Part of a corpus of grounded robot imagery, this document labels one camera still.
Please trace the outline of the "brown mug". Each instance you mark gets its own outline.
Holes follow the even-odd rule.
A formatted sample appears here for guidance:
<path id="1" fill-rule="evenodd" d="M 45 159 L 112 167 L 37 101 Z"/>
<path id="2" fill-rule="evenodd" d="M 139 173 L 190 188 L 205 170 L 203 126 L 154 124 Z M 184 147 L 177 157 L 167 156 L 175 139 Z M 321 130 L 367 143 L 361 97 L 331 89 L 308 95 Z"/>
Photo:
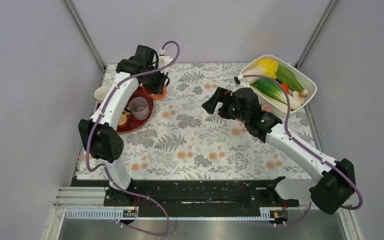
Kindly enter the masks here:
<path id="1" fill-rule="evenodd" d="M 124 108 L 122 112 L 122 114 L 126 116 L 130 115 L 131 113 L 132 113 L 131 110 L 127 106 Z"/>

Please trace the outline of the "small orange mug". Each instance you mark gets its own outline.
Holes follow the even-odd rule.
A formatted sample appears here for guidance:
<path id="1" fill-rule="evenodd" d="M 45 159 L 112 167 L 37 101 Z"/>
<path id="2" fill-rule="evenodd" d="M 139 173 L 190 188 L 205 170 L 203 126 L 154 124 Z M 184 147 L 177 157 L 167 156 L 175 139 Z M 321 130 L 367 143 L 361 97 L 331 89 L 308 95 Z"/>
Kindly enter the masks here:
<path id="1" fill-rule="evenodd" d="M 128 117 L 125 114 L 122 114 L 118 120 L 117 127 L 122 129 L 128 125 Z"/>

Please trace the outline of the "light pink mug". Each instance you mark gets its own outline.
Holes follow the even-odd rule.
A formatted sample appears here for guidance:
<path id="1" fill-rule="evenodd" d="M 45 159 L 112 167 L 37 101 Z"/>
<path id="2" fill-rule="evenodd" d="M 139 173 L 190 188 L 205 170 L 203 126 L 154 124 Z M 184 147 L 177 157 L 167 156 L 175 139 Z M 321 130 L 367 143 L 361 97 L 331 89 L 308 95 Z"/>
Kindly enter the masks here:
<path id="1" fill-rule="evenodd" d="M 98 104 L 103 103 L 103 101 L 106 99 L 107 95 L 109 94 L 110 89 L 111 88 L 108 86 L 101 86 L 95 90 L 93 96 L 96 99 L 96 101 L 98 102 Z"/>

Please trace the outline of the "small pink mug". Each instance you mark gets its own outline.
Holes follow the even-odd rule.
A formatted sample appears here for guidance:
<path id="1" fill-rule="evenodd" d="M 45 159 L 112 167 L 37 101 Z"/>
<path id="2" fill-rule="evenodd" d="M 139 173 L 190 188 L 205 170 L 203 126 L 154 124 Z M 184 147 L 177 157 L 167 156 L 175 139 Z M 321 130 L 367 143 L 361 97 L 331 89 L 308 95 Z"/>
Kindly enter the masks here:
<path id="1" fill-rule="evenodd" d="M 272 112 L 272 108 L 269 105 L 262 105 L 261 106 L 261 110 L 264 111 L 264 112 L 267 112 L 267 113 L 271 113 Z"/>

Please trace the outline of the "mauve mug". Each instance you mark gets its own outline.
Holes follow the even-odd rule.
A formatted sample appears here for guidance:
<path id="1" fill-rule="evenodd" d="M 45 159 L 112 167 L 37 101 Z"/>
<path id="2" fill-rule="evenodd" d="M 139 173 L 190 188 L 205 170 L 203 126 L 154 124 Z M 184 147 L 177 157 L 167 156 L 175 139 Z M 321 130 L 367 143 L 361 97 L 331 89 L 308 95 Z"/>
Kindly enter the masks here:
<path id="1" fill-rule="evenodd" d="M 129 109 L 137 120 L 145 120 L 150 115 L 149 105 L 145 98 L 135 97 L 129 102 Z"/>

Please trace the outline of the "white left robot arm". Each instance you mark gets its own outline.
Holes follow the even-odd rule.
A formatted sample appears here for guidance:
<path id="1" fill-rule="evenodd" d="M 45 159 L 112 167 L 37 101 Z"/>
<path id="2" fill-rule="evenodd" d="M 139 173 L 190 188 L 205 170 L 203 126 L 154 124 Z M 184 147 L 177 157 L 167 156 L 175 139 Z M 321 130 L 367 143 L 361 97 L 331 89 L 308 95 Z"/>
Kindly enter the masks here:
<path id="1" fill-rule="evenodd" d="M 117 64 L 115 79 L 97 110 L 78 124 L 87 170 L 104 169 L 110 187 L 117 190 L 116 199 L 124 206 L 134 202 L 135 192 L 129 188 L 132 179 L 121 158 L 124 142 L 117 134 L 119 119 L 139 86 L 153 94 L 164 92 L 170 82 L 168 68 L 176 60 L 163 48 L 156 51 L 138 45 L 133 56 Z"/>

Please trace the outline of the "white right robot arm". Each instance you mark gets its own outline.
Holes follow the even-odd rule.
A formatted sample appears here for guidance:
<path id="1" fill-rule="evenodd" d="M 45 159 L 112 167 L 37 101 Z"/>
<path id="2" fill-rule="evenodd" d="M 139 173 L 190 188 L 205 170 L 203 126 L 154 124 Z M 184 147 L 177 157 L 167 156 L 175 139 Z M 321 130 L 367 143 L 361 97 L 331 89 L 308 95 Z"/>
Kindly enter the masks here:
<path id="1" fill-rule="evenodd" d="M 251 88 L 230 91 L 218 87 L 202 108 L 208 114 L 217 112 L 223 119 L 244 123 L 249 134 L 280 150 L 310 175 L 312 183 L 303 190 L 298 190 L 291 180 L 282 179 L 266 193 L 271 205 L 279 206 L 288 199 L 303 199 L 332 215 L 356 193 L 353 163 L 346 158 L 336 160 L 302 142 L 296 134 L 285 129 L 279 117 L 262 109 Z"/>

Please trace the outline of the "large orange mug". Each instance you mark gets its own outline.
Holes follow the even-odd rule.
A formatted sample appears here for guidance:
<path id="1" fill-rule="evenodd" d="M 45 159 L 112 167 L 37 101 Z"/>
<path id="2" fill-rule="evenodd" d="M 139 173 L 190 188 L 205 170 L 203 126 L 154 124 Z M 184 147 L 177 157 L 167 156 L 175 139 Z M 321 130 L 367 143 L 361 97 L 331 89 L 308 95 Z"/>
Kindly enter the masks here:
<path id="1" fill-rule="evenodd" d="M 148 97 L 150 97 L 151 99 L 153 99 L 153 100 L 155 100 L 155 101 L 162 100 L 162 99 L 167 95 L 167 86 L 166 86 L 166 85 L 163 86 L 163 92 L 162 92 L 162 94 L 151 93 L 151 92 L 148 91 L 143 85 L 141 86 L 141 88 L 142 88 L 142 91 L 143 91 Z"/>

